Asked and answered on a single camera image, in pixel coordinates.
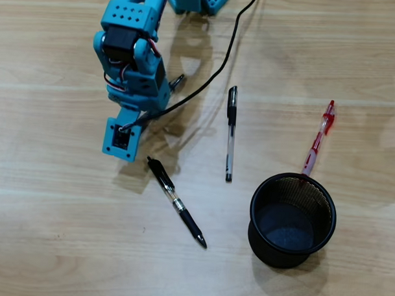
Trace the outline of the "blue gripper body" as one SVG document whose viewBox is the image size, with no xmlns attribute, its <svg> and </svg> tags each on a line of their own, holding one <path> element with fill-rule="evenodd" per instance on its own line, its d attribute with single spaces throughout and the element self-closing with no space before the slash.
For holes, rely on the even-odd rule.
<svg viewBox="0 0 395 296">
<path fill-rule="evenodd" d="M 128 62 L 106 57 L 106 88 L 115 103 L 141 111 L 159 112 L 169 102 L 170 89 L 162 58 L 148 56 L 149 71 L 136 71 Z"/>
</svg>

